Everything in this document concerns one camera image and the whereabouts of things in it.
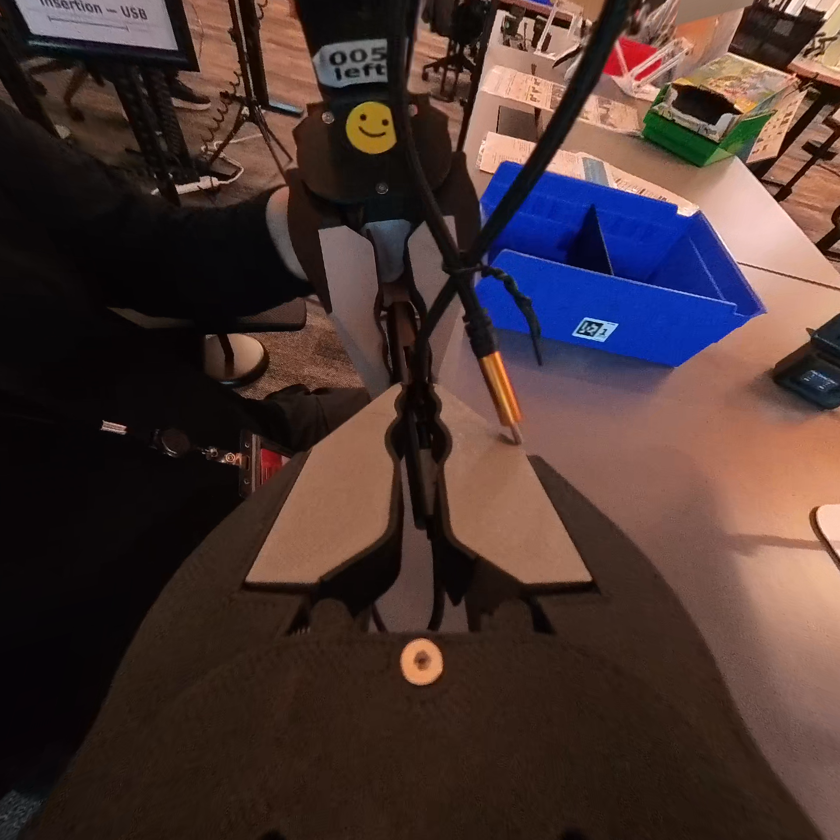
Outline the black bin divider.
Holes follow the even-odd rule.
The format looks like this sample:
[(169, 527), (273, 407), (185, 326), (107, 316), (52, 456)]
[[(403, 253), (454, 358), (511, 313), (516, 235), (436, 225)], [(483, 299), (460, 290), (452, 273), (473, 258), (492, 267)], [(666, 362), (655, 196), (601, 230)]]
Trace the black bin divider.
[(586, 210), (581, 228), (567, 248), (564, 263), (578, 270), (589, 270), (606, 277), (614, 276), (595, 205)]

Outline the laminated instruction sheet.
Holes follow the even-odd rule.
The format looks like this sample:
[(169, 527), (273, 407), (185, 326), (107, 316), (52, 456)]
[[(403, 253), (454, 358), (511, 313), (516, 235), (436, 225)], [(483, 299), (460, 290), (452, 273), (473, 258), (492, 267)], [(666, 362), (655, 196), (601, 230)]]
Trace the laminated instruction sheet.
[[(488, 132), (480, 142), (476, 165), (480, 172), (494, 175), (502, 163), (524, 165), (535, 147), (536, 143), (530, 141)], [(674, 205), (681, 216), (689, 217), (700, 210), (698, 205), (684, 197), (622, 171), (588, 153), (560, 150), (549, 163), (547, 172), (668, 203)]]

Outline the red plastic item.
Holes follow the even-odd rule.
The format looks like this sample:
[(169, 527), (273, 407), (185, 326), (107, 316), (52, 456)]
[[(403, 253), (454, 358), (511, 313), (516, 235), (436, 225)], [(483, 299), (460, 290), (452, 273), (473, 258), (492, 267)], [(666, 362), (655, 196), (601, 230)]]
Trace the red plastic item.
[(634, 69), (657, 51), (655, 46), (621, 36), (612, 48), (602, 73), (610, 77), (621, 77), (625, 73), (624, 67)]

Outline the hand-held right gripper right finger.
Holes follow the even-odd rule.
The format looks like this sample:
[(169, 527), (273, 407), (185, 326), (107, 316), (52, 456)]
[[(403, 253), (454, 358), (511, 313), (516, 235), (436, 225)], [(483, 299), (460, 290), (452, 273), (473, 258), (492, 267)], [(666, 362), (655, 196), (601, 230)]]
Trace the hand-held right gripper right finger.
[(593, 577), (525, 448), (443, 387), (437, 420), (445, 531), (481, 571), (527, 594), (584, 589)]

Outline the person's left hand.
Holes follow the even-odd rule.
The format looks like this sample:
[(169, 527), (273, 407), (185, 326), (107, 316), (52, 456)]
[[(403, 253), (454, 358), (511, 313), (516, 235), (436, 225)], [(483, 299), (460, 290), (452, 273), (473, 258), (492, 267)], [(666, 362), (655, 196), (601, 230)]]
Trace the person's left hand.
[(291, 190), (287, 185), (275, 190), (266, 203), (266, 227), (283, 266), (299, 281), (308, 281), (291, 240), (289, 226), (289, 200)]

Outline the round base stool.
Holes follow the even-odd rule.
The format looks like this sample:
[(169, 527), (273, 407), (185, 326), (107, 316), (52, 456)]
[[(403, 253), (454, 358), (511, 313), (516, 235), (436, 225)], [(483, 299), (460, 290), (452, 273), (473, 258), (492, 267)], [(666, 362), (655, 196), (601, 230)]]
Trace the round base stool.
[(211, 379), (235, 388), (254, 384), (269, 368), (270, 353), (257, 334), (298, 332), (308, 320), (303, 299), (238, 318), (221, 334), (189, 320), (156, 318), (126, 308), (112, 312), (151, 333), (158, 345)]

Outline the blue plastic bin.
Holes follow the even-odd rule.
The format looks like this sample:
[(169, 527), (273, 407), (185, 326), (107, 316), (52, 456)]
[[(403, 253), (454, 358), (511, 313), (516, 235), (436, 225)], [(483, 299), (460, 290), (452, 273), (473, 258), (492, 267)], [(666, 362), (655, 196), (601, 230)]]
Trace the blue plastic bin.
[[(564, 263), (595, 205), (614, 276)], [(701, 212), (545, 173), (487, 259), (530, 299), (546, 340), (682, 365), (766, 308)]]

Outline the black usb hub with cable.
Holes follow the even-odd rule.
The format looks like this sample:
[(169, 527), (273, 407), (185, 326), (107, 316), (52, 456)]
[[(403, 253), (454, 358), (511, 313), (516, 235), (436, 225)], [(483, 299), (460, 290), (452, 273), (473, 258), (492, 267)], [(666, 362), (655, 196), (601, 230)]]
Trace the black usb hub with cable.
[(373, 306), (374, 325), (380, 336), (381, 357), (390, 383), (410, 385), (413, 381), (414, 346), (419, 313), (406, 280), (379, 286)]

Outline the person's left forearm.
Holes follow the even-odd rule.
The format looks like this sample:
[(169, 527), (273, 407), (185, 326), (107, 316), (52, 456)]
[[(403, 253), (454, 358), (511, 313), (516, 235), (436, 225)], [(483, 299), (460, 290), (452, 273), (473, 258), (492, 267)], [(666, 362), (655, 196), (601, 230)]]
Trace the person's left forearm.
[(4, 302), (54, 293), (210, 324), (311, 292), (271, 237), (272, 192), (175, 207), (4, 102), (1, 134)]

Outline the person's black clothed torso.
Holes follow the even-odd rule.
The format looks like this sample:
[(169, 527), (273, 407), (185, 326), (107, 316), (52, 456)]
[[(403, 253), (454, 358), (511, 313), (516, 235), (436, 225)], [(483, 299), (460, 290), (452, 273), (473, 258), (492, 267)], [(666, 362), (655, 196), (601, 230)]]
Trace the person's black clothed torso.
[(292, 454), (364, 407), (362, 388), (242, 397), (108, 309), (2, 327), (2, 798), (46, 794), (173, 574), (241, 502), (238, 472), (153, 432)]

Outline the printed paper sheets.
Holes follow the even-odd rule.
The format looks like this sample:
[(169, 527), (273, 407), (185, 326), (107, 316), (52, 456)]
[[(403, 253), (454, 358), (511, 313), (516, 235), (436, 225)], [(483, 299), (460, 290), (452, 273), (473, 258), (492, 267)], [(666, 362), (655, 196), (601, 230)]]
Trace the printed paper sheets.
[[(541, 111), (553, 112), (560, 105), (566, 86), (520, 70), (494, 66), (481, 83), (481, 90)], [(628, 135), (640, 135), (643, 129), (634, 107), (596, 94), (588, 97), (578, 119), (604, 130)]]

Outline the black sign stand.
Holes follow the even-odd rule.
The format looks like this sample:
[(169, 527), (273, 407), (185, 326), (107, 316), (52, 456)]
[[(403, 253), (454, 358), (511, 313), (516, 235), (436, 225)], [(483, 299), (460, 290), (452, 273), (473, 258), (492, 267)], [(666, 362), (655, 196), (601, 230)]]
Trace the black sign stand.
[(112, 84), (158, 193), (179, 207), (178, 187), (196, 182), (198, 170), (175, 112), (170, 75), (119, 62), (112, 68)]

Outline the black device with display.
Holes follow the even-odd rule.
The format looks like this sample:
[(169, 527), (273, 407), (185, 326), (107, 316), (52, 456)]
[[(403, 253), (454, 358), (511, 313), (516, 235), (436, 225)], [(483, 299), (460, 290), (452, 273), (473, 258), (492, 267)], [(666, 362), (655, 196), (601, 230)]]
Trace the black device with display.
[(771, 372), (773, 382), (822, 410), (839, 407), (839, 316), (809, 331), (808, 341)]

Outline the clear acrylic stand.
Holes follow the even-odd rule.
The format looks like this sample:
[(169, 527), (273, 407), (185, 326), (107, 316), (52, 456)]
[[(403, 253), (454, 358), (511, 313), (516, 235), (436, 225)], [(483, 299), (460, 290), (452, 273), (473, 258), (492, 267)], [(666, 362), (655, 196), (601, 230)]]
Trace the clear acrylic stand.
[(636, 68), (624, 75), (612, 77), (621, 92), (636, 100), (653, 102), (658, 91), (667, 83), (667, 75), (676, 69), (690, 52), (690, 42), (685, 38), (673, 38)]

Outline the black framed marker sign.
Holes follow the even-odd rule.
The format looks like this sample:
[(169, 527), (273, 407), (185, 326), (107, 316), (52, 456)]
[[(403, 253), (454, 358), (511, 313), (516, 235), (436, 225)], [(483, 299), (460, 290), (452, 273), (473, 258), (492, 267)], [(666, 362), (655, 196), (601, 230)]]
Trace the black framed marker sign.
[(1, 8), (34, 56), (200, 69), (181, 1), (2, 1)]

